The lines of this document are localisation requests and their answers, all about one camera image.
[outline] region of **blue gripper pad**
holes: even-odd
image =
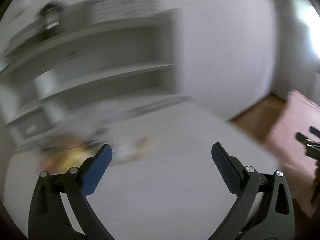
[[[92,158],[94,158],[93,162],[82,176],[81,194],[84,198],[95,191],[99,181],[110,164],[112,160],[111,146],[105,144]]]
[[[236,157],[229,156],[220,143],[212,146],[211,154],[230,193],[241,196],[244,166]]]

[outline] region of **brown floor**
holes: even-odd
[[[270,94],[231,120],[231,123],[262,143],[266,139],[271,127],[276,123],[284,107],[285,101]],[[308,222],[308,216],[301,211],[299,204],[295,200],[293,200],[293,209],[297,234]]]

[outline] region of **drawer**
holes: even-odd
[[[51,124],[43,109],[34,111],[17,120],[14,124],[23,139],[34,136],[51,128]]]

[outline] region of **table surface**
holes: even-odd
[[[115,128],[120,138],[151,135],[154,144],[141,160],[108,167],[87,197],[116,240],[208,239],[236,200],[212,161],[215,142],[258,172],[273,174],[278,168],[257,143],[192,102],[119,122]],[[4,206],[25,234],[42,159],[38,150],[19,153],[7,171]],[[82,232],[65,194],[62,198],[74,229]]]

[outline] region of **pink fabric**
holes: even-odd
[[[319,140],[310,134],[310,126],[320,128],[320,108],[301,93],[291,91],[288,103],[277,123],[267,137],[267,148],[278,158],[281,170],[287,179],[291,197],[300,204],[302,211],[312,216],[310,204],[313,195],[316,161],[304,155],[304,147],[295,140],[295,133]]]

